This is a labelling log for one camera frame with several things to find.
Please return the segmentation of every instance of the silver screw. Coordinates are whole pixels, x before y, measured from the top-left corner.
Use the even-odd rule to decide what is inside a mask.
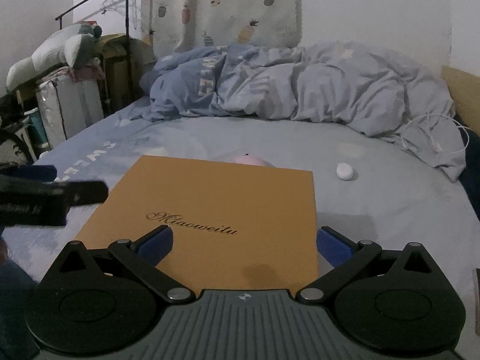
[[[190,294],[191,293],[188,288],[182,287],[172,288],[171,290],[169,290],[169,292],[166,293],[169,299],[172,300],[185,300],[190,297]]]
[[[323,291],[318,288],[304,288],[300,291],[300,296],[305,300],[320,300],[323,298]]]

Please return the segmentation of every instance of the black metal rack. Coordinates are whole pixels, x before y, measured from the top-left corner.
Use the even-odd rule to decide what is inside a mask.
[[[86,3],[87,1],[90,0],[83,0],[80,3],[74,5],[70,9],[67,9],[65,12],[62,14],[58,15],[55,20],[60,21],[60,29],[62,29],[62,19],[63,17],[69,13],[72,12],[75,8],[79,7],[80,5]],[[134,97],[134,87],[133,87],[133,78],[131,76],[131,51],[130,51],[130,22],[129,22],[129,17],[128,17],[128,0],[125,0],[125,34],[126,34],[126,41],[125,41],[125,51],[127,53],[127,74],[128,74],[128,91],[129,91],[129,96],[130,100],[133,100]]]

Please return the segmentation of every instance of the red pineapple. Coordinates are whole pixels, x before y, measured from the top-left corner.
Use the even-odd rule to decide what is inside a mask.
[[[190,8],[188,8],[188,5],[184,4],[183,10],[181,12],[181,22],[183,24],[187,24],[189,21],[190,21]]]

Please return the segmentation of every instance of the triangular cutout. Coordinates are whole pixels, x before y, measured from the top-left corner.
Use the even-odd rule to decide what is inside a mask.
[[[72,272],[72,271],[82,271],[86,269],[85,263],[80,256],[80,253],[77,251],[72,251],[65,259],[65,262],[60,268],[61,273]]]
[[[407,271],[422,272],[424,274],[431,273],[431,269],[429,268],[428,264],[418,252],[414,252],[410,255],[404,269]]]

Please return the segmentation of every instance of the bed sheet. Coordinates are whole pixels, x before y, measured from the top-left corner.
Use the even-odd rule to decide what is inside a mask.
[[[460,183],[392,144],[345,126],[246,117],[130,120],[135,108],[147,103],[147,98],[138,100],[91,126],[38,164],[55,165],[60,179],[103,179],[109,188],[141,155],[208,160],[247,152],[276,167],[312,171],[318,226],[355,241],[371,239],[385,249],[402,249],[411,241],[426,246],[466,306],[457,349],[466,359],[478,357],[473,269],[480,267],[480,223]],[[340,162],[355,168],[354,180],[337,177]],[[94,209],[71,209],[63,229],[7,228],[3,236],[11,258],[40,280]],[[325,271],[325,262],[321,267]]]

